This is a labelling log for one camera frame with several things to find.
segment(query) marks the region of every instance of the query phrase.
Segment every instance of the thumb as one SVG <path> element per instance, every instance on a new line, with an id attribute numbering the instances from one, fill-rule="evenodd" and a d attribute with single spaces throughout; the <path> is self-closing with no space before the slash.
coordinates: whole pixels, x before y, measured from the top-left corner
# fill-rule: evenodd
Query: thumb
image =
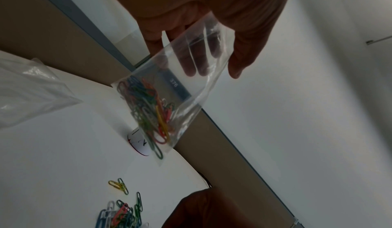
<path id="1" fill-rule="evenodd" d="M 242 32 L 235 33 L 234 52 L 229 59 L 229 74 L 232 78 L 239 78 L 242 71 L 251 65 L 267 43 L 269 33 L 258 38 L 247 37 Z"/>

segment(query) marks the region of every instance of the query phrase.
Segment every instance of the pink paper clip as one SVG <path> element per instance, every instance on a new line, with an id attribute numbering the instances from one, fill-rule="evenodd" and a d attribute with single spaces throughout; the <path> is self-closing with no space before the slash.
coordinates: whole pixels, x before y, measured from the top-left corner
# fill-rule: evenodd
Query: pink paper clip
<path id="1" fill-rule="evenodd" d="M 116 215 L 114 215 L 113 219 L 111 220 L 111 228 L 116 228 L 120 221 L 124 218 L 124 216 L 128 213 L 129 206 L 127 203 L 117 211 Z"/>

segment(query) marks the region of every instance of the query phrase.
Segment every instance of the table surface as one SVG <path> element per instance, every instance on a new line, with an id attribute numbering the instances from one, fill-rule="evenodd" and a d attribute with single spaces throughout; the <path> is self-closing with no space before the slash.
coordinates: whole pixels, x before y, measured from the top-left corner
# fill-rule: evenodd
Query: table surface
<path id="1" fill-rule="evenodd" d="M 27 61 L 1 51 L 0 58 Z M 156 228 L 183 197 L 207 188 L 175 150 L 158 165 L 129 145 L 126 136 L 137 124 L 113 88 L 51 70 L 84 103 L 0 132 L 0 207 L 5 210 L 0 220 L 5 227 L 94 227 L 109 200 L 134 205 L 139 191 L 143 222 Z M 55 146 L 53 135 L 59 131 Z M 118 177 L 127 184 L 128 196 L 107 184 Z"/>

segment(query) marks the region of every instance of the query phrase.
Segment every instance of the clear plastic bag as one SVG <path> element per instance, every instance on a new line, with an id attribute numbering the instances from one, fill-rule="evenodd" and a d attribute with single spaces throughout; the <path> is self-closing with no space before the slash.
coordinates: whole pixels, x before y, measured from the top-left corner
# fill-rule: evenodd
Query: clear plastic bag
<path id="1" fill-rule="evenodd" d="M 0 58 L 0 129 L 81 103 L 41 61 Z"/>
<path id="2" fill-rule="evenodd" d="M 112 84 L 159 159 L 201 110 L 227 65 L 233 38 L 234 32 L 209 13 L 129 77 Z"/>

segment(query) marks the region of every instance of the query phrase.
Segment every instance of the hand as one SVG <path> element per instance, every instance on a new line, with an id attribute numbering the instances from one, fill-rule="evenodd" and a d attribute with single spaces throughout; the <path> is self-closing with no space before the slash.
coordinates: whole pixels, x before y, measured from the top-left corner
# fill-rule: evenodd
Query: hand
<path id="1" fill-rule="evenodd" d="M 199 191 L 178 204 L 162 228 L 255 228 L 216 188 Z"/>
<path id="2" fill-rule="evenodd" d="M 212 11 L 222 24 L 235 30 L 234 52 L 229 59 L 228 68 L 229 74 L 233 78 L 238 78 L 244 68 L 252 64 L 264 48 L 287 0 L 118 1 L 136 19 L 152 55 L 163 48 L 162 31 L 166 31 L 167 37 L 172 41 L 183 33 L 187 27 Z M 179 58 L 183 68 L 189 66 L 189 64 L 193 65 L 193 62 L 188 62 L 190 59 L 188 56 L 184 59 Z M 184 68 L 188 75 L 194 75 L 196 69 L 194 67 L 190 67 L 190 69 L 187 72 Z"/>

